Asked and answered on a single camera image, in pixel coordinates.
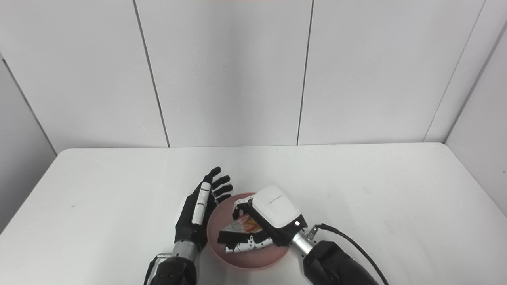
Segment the food item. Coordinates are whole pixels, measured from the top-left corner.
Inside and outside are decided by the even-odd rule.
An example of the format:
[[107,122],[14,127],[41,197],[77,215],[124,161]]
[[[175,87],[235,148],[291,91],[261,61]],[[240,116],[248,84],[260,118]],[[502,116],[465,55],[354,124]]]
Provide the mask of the food item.
[[225,244],[227,253],[248,252],[272,244],[271,238],[248,214],[220,230],[217,242]]

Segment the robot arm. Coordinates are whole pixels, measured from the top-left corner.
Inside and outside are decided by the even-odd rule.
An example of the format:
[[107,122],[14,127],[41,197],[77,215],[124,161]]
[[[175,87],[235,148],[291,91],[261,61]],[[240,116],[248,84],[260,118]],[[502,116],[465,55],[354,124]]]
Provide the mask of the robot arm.
[[304,274],[313,284],[378,285],[336,243],[313,240],[318,227],[323,226],[314,226],[306,231],[308,225],[303,215],[276,186],[269,186],[236,201],[233,218],[241,213],[248,213],[267,232],[275,245],[290,246],[301,254]]
[[[216,206],[231,197],[232,185],[223,176],[213,182],[221,172],[216,167],[204,177],[197,188],[187,197],[176,223],[176,237],[172,253],[158,254],[147,271],[144,285],[195,285],[197,283],[196,259],[206,246],[208,239],[206,227]],[[156,273],[150,280],[153,267],[158,259],[165,259],[156,267]]]

